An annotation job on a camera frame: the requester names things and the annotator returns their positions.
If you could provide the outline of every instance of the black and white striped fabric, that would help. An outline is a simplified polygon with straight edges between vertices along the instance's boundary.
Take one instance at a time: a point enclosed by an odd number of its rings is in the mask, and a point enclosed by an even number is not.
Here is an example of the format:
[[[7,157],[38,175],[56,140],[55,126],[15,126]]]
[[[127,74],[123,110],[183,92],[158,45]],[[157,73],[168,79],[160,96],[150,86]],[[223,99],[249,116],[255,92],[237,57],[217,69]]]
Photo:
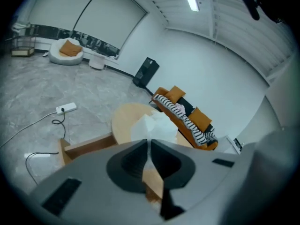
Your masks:
[[[154,96],[154,100],[157,100],[165,108],[171,111],[177,118],[183,121],[184,125],[192,131],[192,135],[198,146],[202,146],[206,143],[209,144],[210,141],[217,141],[213,133],[214,127],[212,127],[209,132],[203,133],[185,114],[180,111],[180,109],[177,108],[175,104],[173,104],[165,96],[157,94],[156,96]]]

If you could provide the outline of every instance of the bean bag chair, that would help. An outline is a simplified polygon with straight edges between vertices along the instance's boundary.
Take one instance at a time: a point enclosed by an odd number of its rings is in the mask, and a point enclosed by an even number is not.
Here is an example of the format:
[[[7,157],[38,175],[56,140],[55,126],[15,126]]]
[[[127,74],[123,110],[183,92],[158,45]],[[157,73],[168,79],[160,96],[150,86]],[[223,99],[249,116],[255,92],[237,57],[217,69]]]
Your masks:
[[[69,40],[71,43],[75,45],[80,45],[80,43],[72,39],[70,37],[59,39],[51,44],[50,50],[49,50],[49,59],[51,62],[60,64],[60,65],[77,65],[79,64],[83,59],[83,51],[79,52],[74,57],[69,57],[67,55],[64,55],[60,52],[61,47],[65,44],[66,40]]]

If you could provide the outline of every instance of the marble floor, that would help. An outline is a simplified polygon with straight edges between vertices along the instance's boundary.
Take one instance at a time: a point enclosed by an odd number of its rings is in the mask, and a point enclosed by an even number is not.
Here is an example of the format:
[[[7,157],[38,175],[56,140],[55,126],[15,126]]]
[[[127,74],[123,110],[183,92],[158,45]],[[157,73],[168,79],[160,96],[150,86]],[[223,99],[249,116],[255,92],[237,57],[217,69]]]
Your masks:
[[[30,58],[0,59],[0,145],[21,128],[54,112],[55,107],[75,102],[77,110],[66,113],[66,140],[79,143],[111,131],[111,117],[124,103],[147,104],[150,95],[119,72],[53,64],[36,54]],[[57,152],[62,126],[51,123],[63,116],[53,114],[19,133],[0,150],[1,167],[8,180],[29,193],[35,183],[25,168],[25,155]],[[60,168],[57,155],[33,157],[29,169],[36,181]]]

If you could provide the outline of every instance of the electrical cable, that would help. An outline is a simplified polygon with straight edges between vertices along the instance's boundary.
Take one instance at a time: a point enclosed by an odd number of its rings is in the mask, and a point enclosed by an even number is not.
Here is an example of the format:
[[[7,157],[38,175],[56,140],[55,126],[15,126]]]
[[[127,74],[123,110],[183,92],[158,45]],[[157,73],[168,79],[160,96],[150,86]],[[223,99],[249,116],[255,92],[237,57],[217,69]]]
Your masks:
[[[59,124],[61,124],[61,125],[63,126],[63,128],[64,128],[64,136],[63,136],[63,138],[65,138],[65,136],[66,136],[66,127],[65,127],[65,125],[63,124],[63,122],[65,121],[66,113],[65,113],[65,110],[64,110],[63,108],[61,109],[61,111],[62,111],[63,114],[64,114],[64,119],[63,119],[62,121],[60,121],[60,120],[58,120],[58,119],[53,119],[53,120],[51,121],[51,123],[54,124],[54,125],[59,125]],[[50,114],[48,114],[48,115],[42,117],[41,119],[37,120],[36,122],[31,123],[31,124],[29,124],[28,126],[22,128],[20,131],[18,131],[18,132],[15,133],[12,137],[10,137],[5,143],[3,143],[3,144],[0,146],[0,149],[3,148],[10,140],[12,140],[15,136],[17,136],[17,135],[18,135],[20,132],[22,132],[23,130],[29,128],[30,126],[32,126],[32,125],[38,123],[38,122],[41,121],[42,119],[44,119],[44,118],[46,118],[46,117],[48,117],[48,116],[50,116],[50,115],[52,115],[52,114],[55,114],[55,113],[56,113],[56,112],[52,112],[52,113],[50,113]],[[30,157],[32,158],[32,157],[33,157],[34,155],[36,155],[36,154],[52,154],[52,155],[56,155],[56,154],[58,154],[58,152],[33,152],[33,153],[29,154],[29,156],[26,157],[26,159],[25,159],[26,170],[27,170],[27,172],[29,173],[30,177],[31,177],[31,178],[33,179],[33,181],[35,182],[35,184],[38,184],[37,181],[34,179],[34,177],[31,175],[31,173],[30,173],[30,171],[29,171],[29,169],[28,169],[28,166],[27,166],[27,161],[28,161],[28,159],[29,159]]]
[[[38,121],[36,121],[36,122],[34,122],[34,123],[31,123],[31,124],[29,124],[28,126],[22,128],[22,129],[21,129],[20,131],[18,131],[15,135],[13,135],[11,138],[9,138],[4,144],[2,144],[2,145],[0,146],[0,149],[3,148],[3,147],[5,146],[5,144],[7,144],[7,143],[8,143],[10,140],[12,140],[17,134],[19,134],[20,132],[22,132],[22,131],[25,130],[26,128],[29,128],[30,126],[32,126],[32,125],[38,123],[38,122],[41,121],[42,119],[44,119],[44,118],[46,118],[46,117],[48,117],[48,116],[50,116],[50,115],[52,115],[52,114],[55,114],[55,113],[56,113],[56,112],[52,112],[52,113],[50,113],[50,114],[48,114],[48,115],[42,117],[40,120],[38,120]]]
[[[53,119],[52,121],[51,121],[51,123],[52,124],[54,124],[54,125],[59,125],[59,124],[61,124],[62,126],[63,126],[63,128],[64,128],[64,136],[63,136],[63,138],[65,138],[65,136],[66,136],[66,127],[65,127],[65,125],[63,124],[63,122],[65,121],[65,118],[66,118],[66,113],[65,113],[65,109],[61,109],[61,111],[64,113],[64,119],[62,120],[62,121],[60,121],[60,120],[58,120],[58,119]],[[26,170],[27,170],[27,172],[28,172],[28,174],[30,175],[30,177],[33,179],[33,181],[35,182],[35,184],[37,185],[38,183],[37,183],[37,181],[34,179],[34,177],[32,176],[32,174],[30,173],[30,170],[28,169],[28,166],[27,166],[27,160],[29,159],[29,157],[33,157],[34,155],[36,155],[36,154],[53,154],[53,155],[57,155],[58,154],[58,152],[33,152],[33,153],[31,153],[31,154],[29,154],[27,157],[26,157],[26,160],[25,160],[25,166],[26,166]]]
[[[53,119],[53,120],[51,121],[51,123],[54,124],[54,125],[59,125],[59,124],[61,124],[61,125],[63,126],[63,128],[64,128],[64,136],[63,136],[63,139],[65,139],[65,136],[66,136],[66,127],[65,127],[65,125],[63,124],[63,122],[65,121],[66,113],[65,113],[65,109],[63,109],[63,108],[61,109],[61,111],[64,113],[64,119],[63,119],[62,121],[57,120],[57,119]]]
[[[37,181],[34,179],[34,177],[31,175],[31,173],[30,173],[30,171],[29,171],[29,169],[28,169],[28,166],[27,166],[27,160],[29,159],[29,157],[31,156],[31,157],[33,157],[34,155],[36,155],[36,154],[53,154],[53,155],[56,155],[56,154],[58,154],[58,152],[33,152],[33,153],[31,153],[28,157],[26,157],[26,160],[25,160],[25,166],[26,166],[26,170],[27,170],[27,172],[28,172],[28,174],[30,175],[30,177],[33,179],[33,181],[35,182],[35,184],[37,185],[38,183],[37,183]]]

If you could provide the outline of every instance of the power strip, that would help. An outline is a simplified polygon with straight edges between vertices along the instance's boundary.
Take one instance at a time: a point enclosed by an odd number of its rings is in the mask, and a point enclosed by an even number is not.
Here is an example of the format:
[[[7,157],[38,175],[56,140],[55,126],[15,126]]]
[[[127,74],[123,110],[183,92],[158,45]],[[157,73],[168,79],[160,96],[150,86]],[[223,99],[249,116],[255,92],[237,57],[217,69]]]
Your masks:
[[[62,108],[65,110],[65,113],[67,113],[67,112],[76,110],[77,106],[76,106],[75,103],[69,103],[69,104],[66,104],[66,105],[63,105],[63,106],[56,107],[57,115],[63,114],[63,111],[61,110]]]

